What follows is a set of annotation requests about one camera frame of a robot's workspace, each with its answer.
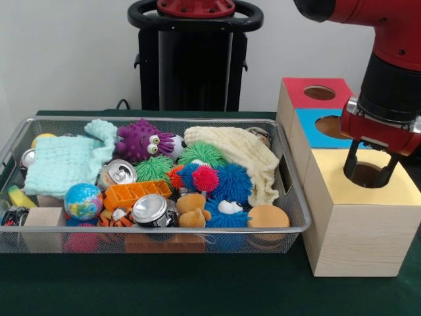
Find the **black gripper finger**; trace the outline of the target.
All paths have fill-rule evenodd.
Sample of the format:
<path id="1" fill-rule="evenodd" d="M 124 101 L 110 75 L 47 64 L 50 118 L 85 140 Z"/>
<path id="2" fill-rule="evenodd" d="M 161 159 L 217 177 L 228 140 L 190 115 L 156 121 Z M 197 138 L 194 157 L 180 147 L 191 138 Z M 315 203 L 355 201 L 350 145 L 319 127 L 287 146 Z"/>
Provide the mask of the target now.
<path id="1" fill-rule="evenodd" d="M 358 148 L 359 148 L 359 144 L 360 144 L 360 142 L 357 141 L 357 140 L 352 141 L 352 144 L 351 144 L 351 146 L 349 148 L 349 151 L 348 151 L 347 158 L 345 160 L 345 164 L 343 166 L 344 175 L 349 180 L 352 179 L 352 177 L 354 175 L 354 172 L 355 172 L 356 165 L 358 163 L 357 151 L 358 151 Z"/>
<path id="2" fill-rule="evenodd" d="M 385 185 L 389 183 L 389 180 L 391 178 L 391 175 L 393 174 L 393 171 L 395 167 L 397 166 L 397 163 L 399 162 L 399 155 L 396 153 L 390 153 L 390 160 L 389 163 L 383 167 L 378 175 L 377 178 L 377 187 L 382 188 Z"/>

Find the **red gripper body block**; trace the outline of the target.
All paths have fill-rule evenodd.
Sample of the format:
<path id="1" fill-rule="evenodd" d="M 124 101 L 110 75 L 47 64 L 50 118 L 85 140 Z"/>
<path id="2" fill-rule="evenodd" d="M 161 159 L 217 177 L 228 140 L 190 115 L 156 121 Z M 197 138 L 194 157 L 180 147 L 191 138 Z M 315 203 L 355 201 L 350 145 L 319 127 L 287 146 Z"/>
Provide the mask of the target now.
<path id="1" fill-rule="evenodd" d="M 420 145 L 420 117 L 411 124 L 382 122 L 360 109 L 356 97 L 343 108 L 340 130 L 355 141 L 399 155 L 410 155 Z"/>

